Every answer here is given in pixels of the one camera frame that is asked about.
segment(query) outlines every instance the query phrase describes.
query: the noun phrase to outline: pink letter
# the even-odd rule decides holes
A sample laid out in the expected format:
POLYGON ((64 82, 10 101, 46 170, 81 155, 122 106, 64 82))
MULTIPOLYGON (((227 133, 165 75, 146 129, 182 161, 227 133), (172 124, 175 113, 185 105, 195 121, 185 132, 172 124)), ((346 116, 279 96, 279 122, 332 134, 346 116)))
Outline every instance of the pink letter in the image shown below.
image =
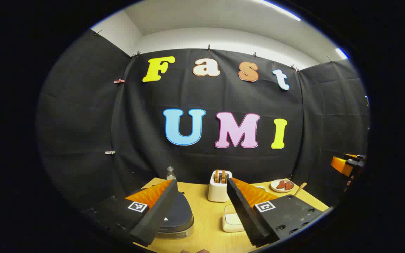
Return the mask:
POLYGON ((245 138, 240 144, 242 147, 247 149, 257 147, 256 130, 257 121, 260 119, 259 115, 254 113, 246 114, 240 126, 238 126, 231 112, 219 112, 217 118, 220 120, 220 137, 215 143, 217 148, 229 147, 228 134, 234 147, 238 146, 243 136, 245 138))

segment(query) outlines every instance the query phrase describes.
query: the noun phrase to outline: clothespin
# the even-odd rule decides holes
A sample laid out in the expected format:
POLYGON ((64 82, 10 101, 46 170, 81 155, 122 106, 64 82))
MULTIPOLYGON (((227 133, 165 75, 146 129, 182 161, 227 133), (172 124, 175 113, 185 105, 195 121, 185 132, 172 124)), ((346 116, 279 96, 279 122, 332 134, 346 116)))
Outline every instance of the clothespin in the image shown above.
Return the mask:
MULTIPOLYGON (((101 31, 102 31, 102 30, 103 30, 103 29, 101 29, 101 31)), ((98 33, 100 33, 101 31, 99 31, 99 32, 97 32, 97 33, 94 33, 93 36, 98 35, 98 33)))

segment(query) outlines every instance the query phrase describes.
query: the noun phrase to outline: table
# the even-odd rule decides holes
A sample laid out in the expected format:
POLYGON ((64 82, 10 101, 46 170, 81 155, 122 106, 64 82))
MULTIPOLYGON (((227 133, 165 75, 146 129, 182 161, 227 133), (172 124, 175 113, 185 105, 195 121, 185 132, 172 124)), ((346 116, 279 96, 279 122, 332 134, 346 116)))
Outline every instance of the table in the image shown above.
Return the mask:
MULTIPOLYGON (((165 179, 154 178, 143 188, 151 187, 154 184, 159 184, 165 179)), ((279 197, 294 194, 299 186, 295 187, 287 193, 278 193, 270 188, 271 182, 252 184, 253 186, 265 186, 268 192, 279 197)), ((211 253, 247 253, 254 251, 257 248, 249 242, 245 231, 242 232, 224 232, 221 225, 221 218, 224 214, 226 205, 230 205, 231 201, 225 203, 210 202, 207 199, 209 192, 208 184, 190 184, 177 182, 178 191, 184 192, 185 197, 190 204, 194 216, 194 232, 187 238, 183 239, 159 239, 155 238, 153 243, 147 248, 158 253, 179 253, 181 250, 186 250, 190 253, 196 253, 202 249, 206 249, 211 253)), ((312 205, 320 211, 328 208, 320 200, 310 195, 302 189, 297 197, 306 203, 312 205)))

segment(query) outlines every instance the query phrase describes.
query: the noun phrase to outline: white plate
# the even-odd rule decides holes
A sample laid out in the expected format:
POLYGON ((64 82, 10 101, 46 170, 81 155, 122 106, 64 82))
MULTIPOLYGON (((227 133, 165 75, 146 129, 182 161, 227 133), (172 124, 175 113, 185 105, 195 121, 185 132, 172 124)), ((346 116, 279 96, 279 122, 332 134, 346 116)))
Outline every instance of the white plate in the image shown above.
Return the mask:
POLYGON ((264 191, 268 192, 268 190, 265 188, 265 186, 256 186, 257 188, 263 189, 264 191))
POLYGON ((284 192, 289 192, 289 191, 291 191, 291 190, 293 190, 293 189, 295 188, 295 183, 293 183, 293 182, 290 181, 290 180, 277 179, 277 180, 274 180, 273 182, 271 182, 271 188, 272 188, 274 191, 277 191, 277 192, 282 192, 282 193, 284 193, 284 192), (281 188, 281 189, 277 189, 276 187, 279 185, 280 181, 284 181, 284 183, 287 183, 287 182, 292 183, 292 184, 293 184, 293 188, 292 188, 292 189, 289 189, 289 190, 285 190, 285 187, 283 187, 283 188, 281 188))

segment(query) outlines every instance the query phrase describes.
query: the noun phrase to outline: screw hole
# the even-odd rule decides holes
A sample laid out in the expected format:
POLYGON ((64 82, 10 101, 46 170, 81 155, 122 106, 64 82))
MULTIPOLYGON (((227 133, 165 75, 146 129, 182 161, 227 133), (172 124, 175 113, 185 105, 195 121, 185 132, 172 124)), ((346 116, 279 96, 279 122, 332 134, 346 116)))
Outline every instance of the screw hole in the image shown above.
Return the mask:
POLYGON ((120 223, 117 223, 117 226, 118 226, 120 229, 122 229, 122 230, 126 230, 126 227, 123 226, 123 225, 121 225, 120 223))

